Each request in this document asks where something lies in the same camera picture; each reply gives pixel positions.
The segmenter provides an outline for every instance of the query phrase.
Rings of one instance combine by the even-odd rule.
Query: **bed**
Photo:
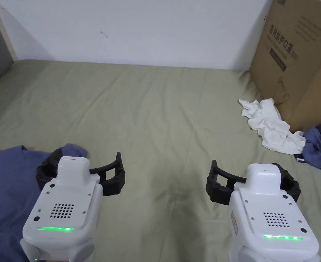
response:
[[[259,98],[248,72],[17,61],[0,78],[0,150],[73,143],[91,167],[121,152],[127,183],[102,200],[95,261],[228,261],[227,206],[205,192],[213,159],[239,176],[288,170],[321,255],[321,171],[261,145],[238,103]]]

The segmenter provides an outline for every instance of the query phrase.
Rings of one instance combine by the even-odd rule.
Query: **crumpled white fabric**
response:
[[[290,126],[282,120],[273,99],[265,99],[260,103],[257,100],[252,103],[240,99],[238,101],[245,108],[242,116],[249,118],[248,125],[258,131],[264,147],[290,155],[301,154],[305,146],[303,132],[292,134],[289,131]]]

